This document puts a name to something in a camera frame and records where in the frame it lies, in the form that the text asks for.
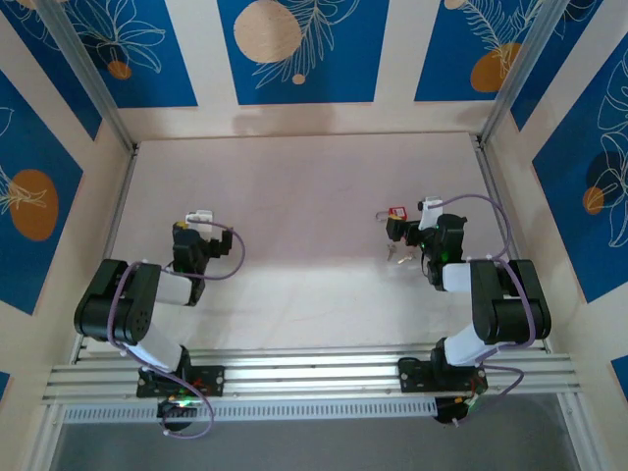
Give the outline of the aluminium table side rail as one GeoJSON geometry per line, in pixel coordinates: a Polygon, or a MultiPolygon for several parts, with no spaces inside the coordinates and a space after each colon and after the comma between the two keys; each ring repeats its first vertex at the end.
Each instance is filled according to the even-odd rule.
{"type": "Polygon", "coordinates": [[[551,317],[532,261],[519,259],[512,224],[485,150],[471,138],[494,208],[503,248],[487,262],[472,264],[473,322],[481,340],[503,349],[526,348],[550,334],[551,317]]]}
{"type": "MultiPolygon", "coordinates": [[[[119,230],[119,226],[121,224],[125,204],[127,201],[127,196],[129,193],[129,189],[131,186],[131,180],[134,172],[134,168],[136,165],[136,158],[138,155],[138,149],[140,147],[140,143],[135,143],[132,147],[131,155],[129,162],[126,167],[126,171],[124,174],[124,179],[122,182],[122,186],[117,196],[116,205],[114,208],[114,213],[109,225],[109,231],[107,233],[105,246],[102,252],[102,258],[109,258],[113,252],[114,244],[116,241],[117,233],[119,230]]],[[[72,351],[69,357],[69,363],[74,365],[79,360],[80,350],[82,349],[83,344],[83,335],[76,334],[75,341],[73,344],[72,351]]]]}

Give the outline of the blue floral wall panel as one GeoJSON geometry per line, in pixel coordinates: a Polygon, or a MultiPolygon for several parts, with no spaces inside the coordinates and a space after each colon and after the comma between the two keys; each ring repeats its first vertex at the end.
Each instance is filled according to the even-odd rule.
{"type": "Polygon", "coordinates": [[[241,106],[370,103],[390,0],[217,0],[241,106]]]}
{"type": "Polygon", "coordinates": [[[530,75],[510,108],[521,131],[603,0],[569,0],[530,75]]]}
{"type": "Polygon", "coordinates": [[[165,0],[68,0],[63,8],[118,107],[197,105],[165,0]]]}
{"type": "Polygon", "coordinates": [[[415,100],[493,100],[544,0],[442,0],[415,100]]]}
{"type": "Polygon", "coordinates": [[[31,315],[82,168],[0,71],[0,301],[31,315]]]}
{"type": "Polygon", "coordinates": [[[32,0],[0,0],[0,11],[94,140],[102,117],[35,10],[32,0]]]}
{"type": "Polygon", "coordinates": [[[628,37],[533,160],[587,301],[628,282],[628,37]]]}

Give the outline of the aluminium frame post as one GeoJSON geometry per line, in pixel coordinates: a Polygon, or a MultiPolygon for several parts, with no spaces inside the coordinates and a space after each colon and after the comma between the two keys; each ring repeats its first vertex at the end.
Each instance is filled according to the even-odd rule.
{"type": "Polygon", "coordinates": [[[510,110],[523,85],[544,51],[556,25],[559,23],[570,0],[544,0],[539,15],[532,23],[516,59],[497,94],[481,133],[479,147],[484,150],[499,124],[510,110]]]}
{"type": "Polygon", "coordinates": [[[37,14],[114,137],[132,156],[136,144],[122,120],[106,83],[97,71],[63,7],[56,0],[32,0],[37,14]]]}

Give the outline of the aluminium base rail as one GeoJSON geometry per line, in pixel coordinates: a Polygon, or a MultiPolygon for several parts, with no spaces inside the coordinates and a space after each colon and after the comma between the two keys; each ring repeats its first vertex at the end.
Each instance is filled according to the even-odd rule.
{"type": "MultiPolygon", "coordinates": [[[[425,360],[427,343],[386,346],[194,349],[193,364],[225,367],[224,400],[383,398],[401,395],[397,361],[425,360]]],[[[511,385],[514,369],[524,372],[516,393],[577,393],[581,390],[571,358],[542,342],[500,353],[489,360],[489,392],[511,385]]],[[[134,401],[138,366],[118,353],[82,348],[74,364],[52,368],[42,400],[46,404],[134,401]]]]}

